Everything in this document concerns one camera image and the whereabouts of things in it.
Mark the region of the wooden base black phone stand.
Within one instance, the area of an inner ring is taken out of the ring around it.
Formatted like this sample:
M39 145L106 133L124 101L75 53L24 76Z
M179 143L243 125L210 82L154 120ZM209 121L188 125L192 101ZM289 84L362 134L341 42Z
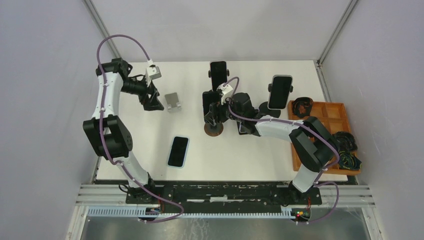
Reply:
M224 125L220 122L215 125L211 123L204 124L204 132L210 137L217 137L222 134L224 130Z

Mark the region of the white folding phone stand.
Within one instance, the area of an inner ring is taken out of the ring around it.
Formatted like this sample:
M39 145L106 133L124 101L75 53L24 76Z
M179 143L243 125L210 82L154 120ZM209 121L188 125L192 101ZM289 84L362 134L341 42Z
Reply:
M169 93L164 96L169 113L176 113L182 110L182 105L177 92Z

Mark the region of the light blue cased phone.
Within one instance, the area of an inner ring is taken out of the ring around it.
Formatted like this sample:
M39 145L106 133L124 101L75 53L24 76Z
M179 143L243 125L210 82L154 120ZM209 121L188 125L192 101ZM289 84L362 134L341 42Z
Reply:
M167 160L167 166L172 168L183 168L187 156L189 138L175 136L172 140Z

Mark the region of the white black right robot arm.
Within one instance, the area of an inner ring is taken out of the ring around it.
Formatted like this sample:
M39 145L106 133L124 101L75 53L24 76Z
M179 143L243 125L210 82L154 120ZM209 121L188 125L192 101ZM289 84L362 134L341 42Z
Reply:
M223 124L236 122L239 135L272 137L292 144L301 166L290 182L289 199L302 204L309 198L309 189L318 181L330 161L338 157L340 143L333 134L314 116L305 120L279 118L277 110L254 108L247 93L236 93L223 98L218 91L202 93L204 130L216 137L223 130Z

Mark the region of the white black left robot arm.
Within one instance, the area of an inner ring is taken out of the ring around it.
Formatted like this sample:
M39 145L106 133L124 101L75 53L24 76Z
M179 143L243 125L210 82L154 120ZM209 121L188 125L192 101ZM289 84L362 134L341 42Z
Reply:
M96 155L117 166L125 175L128 181L125 192L130 200L151 204L157 198L157 190L150 174L141 167L133 153L133 138L119 117L119 104L121 93L127 93L137 96L145 111L164 110L153 83L162 75L152 60L147 61L144 74L131 76L132 69L132 65L122 58L98 65L95 70L99 82L96 107L82 128Z

